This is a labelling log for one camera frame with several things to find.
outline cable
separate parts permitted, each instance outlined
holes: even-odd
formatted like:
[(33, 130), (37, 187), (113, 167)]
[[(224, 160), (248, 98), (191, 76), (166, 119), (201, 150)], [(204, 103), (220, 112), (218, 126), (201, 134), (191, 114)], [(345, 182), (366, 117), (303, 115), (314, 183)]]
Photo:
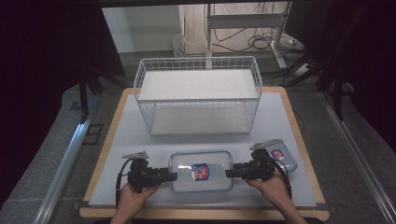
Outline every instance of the cable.
[[(265, 32), (263, 31), (262, 28), (261, 28), (261, 30), (262, 30), (262, 35), (265, 36), (265, 38), (267, 38), (269, 42), (272, 42), (272, 41), (274, 40), (271, 36), (266, 35), (267, 33), (265, 33)], [(282, 43), (279, 43), (279, 49), (280, 49), (280, 50), (283, 50), (283, 51), (304, 52), (303, 49), (291, 49), (291, 48), (289, 48), (289, 47), (283, 45)]]
[(287, 176), (287, 177), (289, 177), (288, 168), (286, 167), (285, 163), (283, 163), (283, 161), (280, 161), (280, 160), (274, 160), (274, 161), (278, 161), (278, 162), (280, 162), (280, 163), (283, 165), (283, 167), (285, 167), (285, 173), (286, 173), (286, 176)]
[(224, 4), (224, 6), (225, 6), (225, 9), (227, 9), (228, 13), (230, 13), (230, 14), (231, 14), (230, 10), (229, 10), (229, 9), (228, 9), (228, 7), (227, 7), (227, 3), (226, 3), (226, 4)]
[[(255, 49), (267, 49), (269, 46), (270, 46), (270, 41), (267, 39), (267, 38), (265, 38), (265, 36), (259, 36), (259, 35), (256, 35), (257, 34), (257, 29), (258, 28), (256, 28), (255, 30), (254, 30), (254, 34), (253, 34), (253, 37), (251, 37), (247, 42), (248, 42), (248, 44), (250, 45), (250, 46), (252, 46), (252, 47), (254, 47)], [(267, 46), (265, 46), (264, 48), (259, 48), (259, 47), (257, 47), (256, 45), (254, 45), (257, 41), (266, 41), (267, 42)]]
[(219, 42), (221, 42), (221, 41), (224, 41), (224, 40), (228, 40), (228, 39), (230, 39), (231, 37), (233, 37), (233, 36), (235, 36), (235, 35), (237, 35), (237, 34), (239, 34), (239, 33), (242, 33), (242, 32), (245, 31), (246, 29), (247, 29), (247, 28), (244, 28), (244, 29), (242, 29), (242, 30), (236, 32), (235, 34), (230, 35), (230, 36), (228, 36), (228, 37), (226, 37), (226, 38), (223, 38), (223, 39), (219, 39), (219, 38), (218, 38), (218, 34), (217, 34), (217, 32), (216, 32), (216, 29), (215, 29), (215, 37), (216, 37), (216, 39), (217, 39)]
[(247, 48), (245, 48), (245, 49), (229, 49), (229, 48), (227, 48), (227, 47), (224, 47), (224, 46), (218, 45), (218, 44), (212, 44), (212, 45), (213, 45), (213, 46), (216, 46), (216, 47), (224, 48), (224, 49), (227, 49), (227, 50), (230, 50), (230, 51), (235, 51), (235, 52), (245, 51), (245, 50), (247, 50), (247, 49), (251, 49), (251, 47), (252, 47), (252, 46), (249, 46), (249, 47), (247, 47)]
[(256, 8), (257, 8), (257, 12), (259, 12), (259, 11), (260, 11), (260, 3), (258, 3), (257, 6), (255, 6), (255, 7), (253, 8), (253, 11), (252, 11), (251, 13), (253, 13), (254, 10), (256, 10)]
[[(283, 163), (282, 161), (279, 160), (273, 160), (273, 165), (275, 166), (275, 168), (280, 172), (280, 174), (283, 177), (283, 181), (285, 182), (286, 185), (286, 189), (288, 190), (288, 194), (291, 198), (291, 184), (289, 181), (289, 173), (288, 173), (288, 168), (286, 168), (285, 163)], [(283, 166), (285, 167), (286, 173), (283, 171), (283, 169), (279, 166), (279, 164), (277, 164), (277, 161), (279, 161), (280, 163), (283, 164)]]
[(122, 168), (119, 172), (119, 174), (117, 175), (117, 182), (116, 182), (116, 208), (119, 205), (119, 201), (120, 201), (120, 188), (121, 188), (121, 178), (125, 175), (122, 174), (123, 170), (125, 169), (126, 164), (128, 164), (129, 161), (131, 161), (132, 159), (128, 159), (123, 165)]
[(261, 14), (264, 12), (264, 8), (265, 8), (265, 5), (266, 5), (267, 3), (266, 2), (264, 2), (264, 4), (262, 5), (262, 12), (261, 12)]

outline wire basket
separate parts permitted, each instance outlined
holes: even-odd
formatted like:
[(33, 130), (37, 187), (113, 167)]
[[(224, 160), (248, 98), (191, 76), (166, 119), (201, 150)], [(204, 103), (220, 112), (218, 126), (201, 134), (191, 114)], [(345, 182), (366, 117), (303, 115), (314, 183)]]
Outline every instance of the wire basket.
[(134, 89), (151, 135), (250, 133), (262, 79), (254, 57), (144, 59)]

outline aluminum rail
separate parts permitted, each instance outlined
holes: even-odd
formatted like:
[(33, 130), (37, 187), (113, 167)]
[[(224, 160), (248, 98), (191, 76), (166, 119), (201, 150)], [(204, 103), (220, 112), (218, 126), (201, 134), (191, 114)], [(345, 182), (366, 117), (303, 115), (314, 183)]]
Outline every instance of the aluminum rail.
[(332, 100), (330, 97), (323, 92), (320, 93), (320, 96), (327, 107), (327, 111), (329, 112), (336, 129), (341, 134), (341, 137), (343, 138), (346, 148), (348, 149), (353, 161), (356, 163), (358, 170), (361, 172), (361, 176), (373, 194), (379, 209), (384, 215), (385, 220), (391, 224), (396, 223), (396, 210), (391, 198), (386, 193), (381, 182), (376, 178), (373, 170), (370, 168), (370, 165), (361, 153), (358, 144), (353, 139), (345, 123), (339, 120), (337, 115), (332, 110)]
[(41, 224), (49, 222), (55, 204), (59, 199), (59, 196), (64, 187), (64, 183), (66, 182), (66, 179), (73, 166), (74, 160), (78, 154), (78, 150), (82, 144), (85, 133), (87, 132), (88, 127), (91, 124), (92, 117), (96, 112), (98, 102), (99, 96), (93, 96), (90, 102), (91, 114), (88, 116), (84, 123), (80, 123), (78, 125), (76, 132), (70, 142), (70, 145), (64, 153), (64, 158), (62, 159), (61, 164), (58, 167), (58, 171), (56, 172), (55, 177), (53, 177), (47, 194), (44, 197), (44, 200), (41, 203), (37, 214), (35, 215), (35, 220), (33, 221), (33, 223)]

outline lid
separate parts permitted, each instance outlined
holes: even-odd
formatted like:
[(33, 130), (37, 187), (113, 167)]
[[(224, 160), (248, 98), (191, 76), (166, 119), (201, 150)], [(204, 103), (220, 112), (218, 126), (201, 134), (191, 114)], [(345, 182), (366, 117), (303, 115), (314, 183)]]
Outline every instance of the lid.
[(274, 160), (277, 160), (279, 166), (286, 172), (293, 172), (297, 169), (297, 162), (290, 154), (284, 142), (281, 141), (277, 144), (265, 148)]
[(177, 173), (177, 181), (172, 182), (172, 190), (196, 192), (231, 189), (233, 180), (226, 177), (225, 170), (232, 167), (233, 158), (225, 150), (175, 153), (169, 160), (170, 172)]

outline wooden frame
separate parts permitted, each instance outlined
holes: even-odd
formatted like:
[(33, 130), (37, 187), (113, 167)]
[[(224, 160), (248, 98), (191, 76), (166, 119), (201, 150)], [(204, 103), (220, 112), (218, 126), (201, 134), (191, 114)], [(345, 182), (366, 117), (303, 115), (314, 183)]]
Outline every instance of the wooden frame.
[[(262, 92), (278, 92), (281, 96), (283, 105), (285, 106), (286, 113), (288, 115), (290, 126), (294, 133), (297, 146), (300, 150), (303, 164), (308, 174), (308, 178), (314, 191), (317, 205), (325, 205), (323, 194), (320, 190), (317, 177), (315, 175), (314, 168), (309, 158), (308, 152), (305, 147), (304, 139), (301, 136), (300, 129), (297, 121), (294, 117), (293, 110), (285, 89), (281, 87), (264, 87)], [(106, 157), (110, 150), (113, 142), (114, 135), (116, 133), (120, 117), (123, 112), (123, 108), (129, 94), (134, 94), (134, 89), (126, 89), (117, 107), (113, 121), (107, 133), (106, 141), (103, 145), (102, 152), (99, 156), (98, 162), (96, 163), (95, 170), (92, 174), (90, 185), (87, 188), (87, 192), (84, 197), (84, 202), (91, 199), (93, 190), (99, 180), (100, 174), (105, 166)], [(115, 214), (115, 208), (92, 208), (92, 207), (81, 207), (79, 212), (82, 217), (113, 217)], [(299, 212), (303, 217), (316, 217), (320, 220), (327, 220), (330, 216), (327, 209), (299, 209)], [(246, 209), (246, 208), (144, 208), (135, 218), (150, 218), (150, 219), (218, 219), (218, 220), (281, 220), (284, 219), (279, 212), (276, 210), (263, 210), (262, 208), (257, 209)]]

